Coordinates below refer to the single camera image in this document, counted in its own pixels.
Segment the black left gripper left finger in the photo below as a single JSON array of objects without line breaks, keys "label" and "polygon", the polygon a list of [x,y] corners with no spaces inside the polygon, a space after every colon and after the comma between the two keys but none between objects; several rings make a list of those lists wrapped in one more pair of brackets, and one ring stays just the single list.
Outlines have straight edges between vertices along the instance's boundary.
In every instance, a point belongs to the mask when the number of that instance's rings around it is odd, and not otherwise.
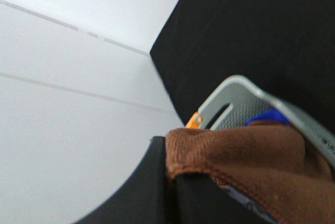
[{"label": "black left gripper left finger", "polygon": [[129,178],[77,223],[168,223],[165,138],[153,137]]}]

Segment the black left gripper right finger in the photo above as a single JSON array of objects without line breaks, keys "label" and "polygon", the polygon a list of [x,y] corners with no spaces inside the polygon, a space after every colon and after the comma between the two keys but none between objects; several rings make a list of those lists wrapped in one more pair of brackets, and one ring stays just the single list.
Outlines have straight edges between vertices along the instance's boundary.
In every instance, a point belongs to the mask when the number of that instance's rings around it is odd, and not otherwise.
[{"label": "black left gripper right finger", "polygon": [[232,186],[219,187],[204,174],[175,180],[180,223],[272,223],[272,216]]}]

